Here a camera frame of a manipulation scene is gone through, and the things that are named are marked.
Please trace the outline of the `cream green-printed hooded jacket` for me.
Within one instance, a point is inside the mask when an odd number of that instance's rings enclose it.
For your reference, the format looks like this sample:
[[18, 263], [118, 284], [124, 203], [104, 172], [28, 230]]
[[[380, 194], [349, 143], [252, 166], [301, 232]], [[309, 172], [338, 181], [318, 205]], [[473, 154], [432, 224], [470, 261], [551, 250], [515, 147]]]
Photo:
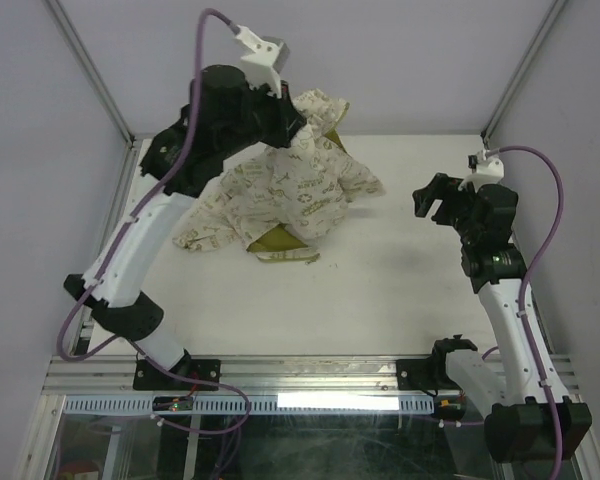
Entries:
[[208, 184], [173, 239], [177, 247], [201, 253], [240, 241], [262, 262], [315, 261], [313, 242], [345, 220], [350, 203], [384, 195], [337, 134], [348, 101], [311, 89], [293, 105], [307, 124], [290, 147], [267, 147]]

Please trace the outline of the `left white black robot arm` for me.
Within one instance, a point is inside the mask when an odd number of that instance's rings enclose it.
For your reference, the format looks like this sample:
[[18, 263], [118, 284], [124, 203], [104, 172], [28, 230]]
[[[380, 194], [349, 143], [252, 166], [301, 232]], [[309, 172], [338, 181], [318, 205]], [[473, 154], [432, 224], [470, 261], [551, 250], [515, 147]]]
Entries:
[[306, 124], [277, 71], [206, 67], [191, 81], [179, 119], [158, 133], [140, 161], [146, 192], [114, 229], [105, 249], [65, 290], [113, 338], [122, 338], [155, 365], [168, 388], [189, 377], [190, 356], [162, 327], [163, 310], [141, 289], [175, 224], [223, 171], [226, 159], [257, 143], [288, 147]]

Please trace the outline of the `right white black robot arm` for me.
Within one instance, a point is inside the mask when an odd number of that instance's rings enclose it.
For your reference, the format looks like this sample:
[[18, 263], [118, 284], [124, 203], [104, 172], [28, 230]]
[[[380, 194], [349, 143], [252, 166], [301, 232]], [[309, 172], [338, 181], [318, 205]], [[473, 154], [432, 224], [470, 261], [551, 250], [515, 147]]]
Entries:
[[461, 266], [492, 326], [503, 373], [461, 335], [436, 341], [430, 355], [399, 377], [433, 395], [457, 388], [484, 418], [484, 437], [497, 463], [569, 460], [592, 425], [588, 406], [569, 397], [544, 344], [524, 285], [527, 268], [511, 241], [518, 196], [505, 186], [480, 187], [437, 173], [414, 191], [414, 213], [450, 226], [461, 241]]

